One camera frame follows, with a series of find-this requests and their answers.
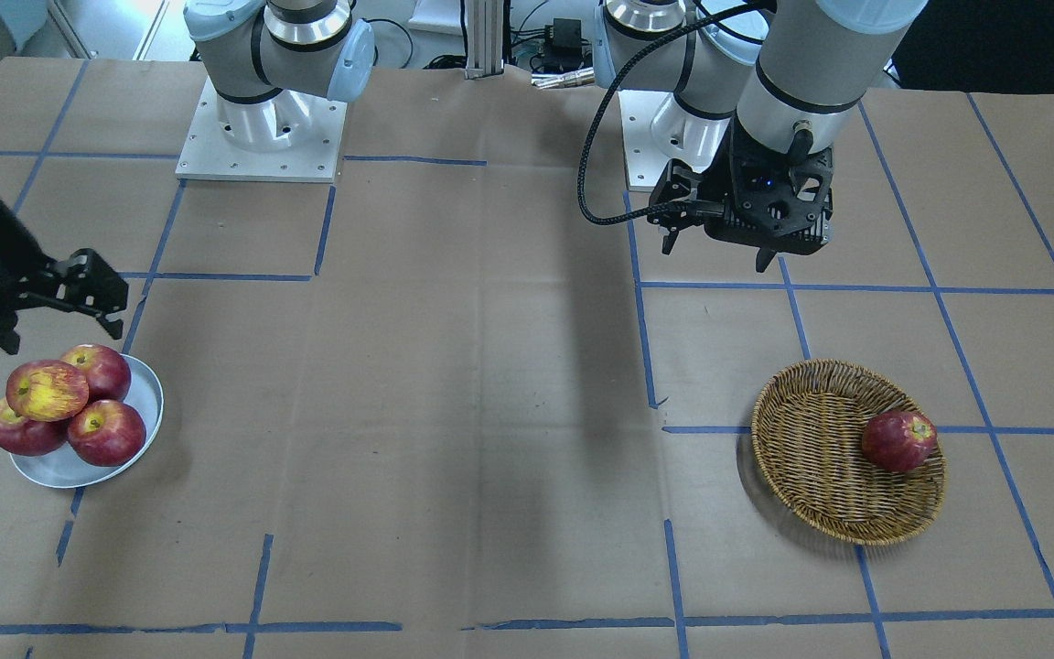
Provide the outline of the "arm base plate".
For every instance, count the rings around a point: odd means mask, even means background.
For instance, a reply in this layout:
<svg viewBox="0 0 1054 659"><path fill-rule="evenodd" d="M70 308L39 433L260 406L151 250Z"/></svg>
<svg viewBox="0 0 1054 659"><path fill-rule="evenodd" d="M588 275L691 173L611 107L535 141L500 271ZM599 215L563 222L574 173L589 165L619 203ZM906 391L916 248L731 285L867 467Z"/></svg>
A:
<svg viewBox="0 0 1054 659"><path fill-rule="evenodd" d="M294 91L239 104L222 99L206 81L176 175L210 182L333 185L348 109Z"/></svg>
<svg viewBox="0 0 1054 659"><path fill-rule="evenodd" d="M618 100L628 190L652 191L671 159L690 166L697 174L713 164L728 117L694 116L670 92L623 91Z"/></svg>

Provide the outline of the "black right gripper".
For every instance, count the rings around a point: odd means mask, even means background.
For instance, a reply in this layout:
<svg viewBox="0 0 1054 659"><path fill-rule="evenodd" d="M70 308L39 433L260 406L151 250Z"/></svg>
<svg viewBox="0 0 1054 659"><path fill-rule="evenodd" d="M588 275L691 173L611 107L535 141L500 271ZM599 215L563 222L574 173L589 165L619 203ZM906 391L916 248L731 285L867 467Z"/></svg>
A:
<svg viewBox="0 0 1054 659"><path fill-rule="evenodd" d="M30 308L84 314L110 338L124 338L128 292L128 283L92 249L63 260L48 257L0 200L0 350L5 354L18 355L17 313Z"/></svg>

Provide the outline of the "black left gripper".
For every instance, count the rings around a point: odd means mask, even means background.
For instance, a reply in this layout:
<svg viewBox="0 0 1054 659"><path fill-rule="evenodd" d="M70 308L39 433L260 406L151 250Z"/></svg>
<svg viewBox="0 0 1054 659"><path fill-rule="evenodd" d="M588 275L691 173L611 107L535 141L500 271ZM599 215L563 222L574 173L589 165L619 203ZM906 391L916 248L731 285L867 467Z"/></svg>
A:
<svg viewBox="0 0 1054 659"><path fill-rule="evenodd" d="M757 274L782 252L808 255L828 245L834 152L825 147L814 153L812 146L807 121L790 128L783 153L733 121L702 174L671 159L649 201L648 221L661 228L661 254L672 254L679 233L692 226L715 241L756 247Z"/></svg>

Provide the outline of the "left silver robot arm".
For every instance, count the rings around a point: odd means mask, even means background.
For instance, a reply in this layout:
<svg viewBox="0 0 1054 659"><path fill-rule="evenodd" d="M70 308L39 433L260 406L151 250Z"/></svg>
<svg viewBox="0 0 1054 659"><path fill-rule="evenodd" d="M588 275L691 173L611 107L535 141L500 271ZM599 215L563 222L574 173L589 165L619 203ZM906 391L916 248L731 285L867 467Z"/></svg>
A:
<svg viewBox="0 0 1054 659"><path fill-rule="evenodd" d="M779 254L815 254L832 236L834 143L882 74L924 1L602 1L593 61L604 100L577 168L587 221L644 218L669 254L700 228L757 249L764 272ZM586 200L586 159L620 89L669 93L683 113L724 122L705 163L674 155L644 208L598 216Z"/></svg>

